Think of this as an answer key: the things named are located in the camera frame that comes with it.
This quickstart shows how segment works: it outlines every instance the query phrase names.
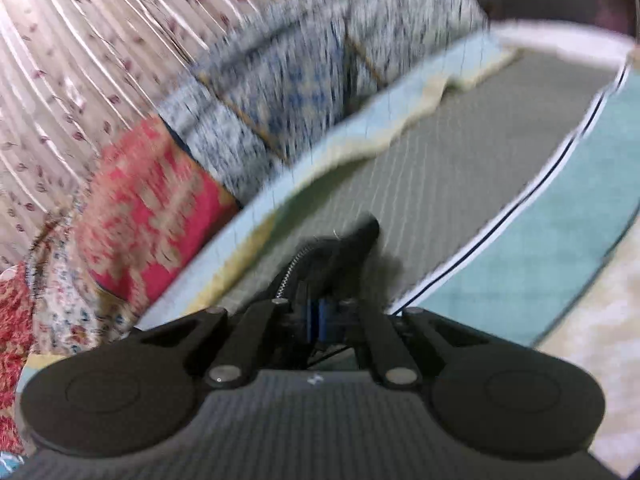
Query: white curtain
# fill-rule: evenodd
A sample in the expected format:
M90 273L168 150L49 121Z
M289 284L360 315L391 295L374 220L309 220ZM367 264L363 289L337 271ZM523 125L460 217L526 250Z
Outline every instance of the white curtain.
M0 0L0 270L173 76L270 0Z

